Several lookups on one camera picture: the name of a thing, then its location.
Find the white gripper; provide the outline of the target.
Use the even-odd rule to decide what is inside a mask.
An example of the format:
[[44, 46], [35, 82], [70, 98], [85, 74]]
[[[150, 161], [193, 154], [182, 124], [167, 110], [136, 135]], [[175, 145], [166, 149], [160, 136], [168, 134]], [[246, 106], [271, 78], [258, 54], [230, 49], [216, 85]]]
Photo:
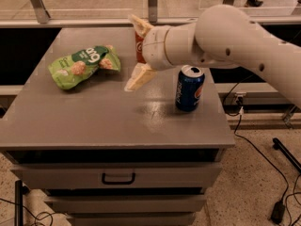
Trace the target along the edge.
[[125, 91], [136, 91], [150, 82], [157, 71], [168, 70], [173, 67], [166, 56], [165, 41], [170, 26], [155, 26], [149, 22], [130, 14], [130, 23], [134, 26], [136, 34], [144, 38], [142, 56], [147, 64], [137, 63], [130, 79], [126, 83]]

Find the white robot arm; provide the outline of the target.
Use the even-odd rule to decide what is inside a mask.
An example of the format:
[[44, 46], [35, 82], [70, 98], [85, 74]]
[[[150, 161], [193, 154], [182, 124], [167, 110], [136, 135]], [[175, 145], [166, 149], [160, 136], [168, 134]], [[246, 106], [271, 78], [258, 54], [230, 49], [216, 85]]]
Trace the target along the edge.
[[213, 6], [196, 22], [179, 26], [153, 26], [134, 15], [129, 20], [143, 38], [145, 61], [136, 64], [127, 91], [139, 89], [157, 72], [176, 66], [241, 66], [301, 107], [301, 47], [270, 34], [240, 9]]

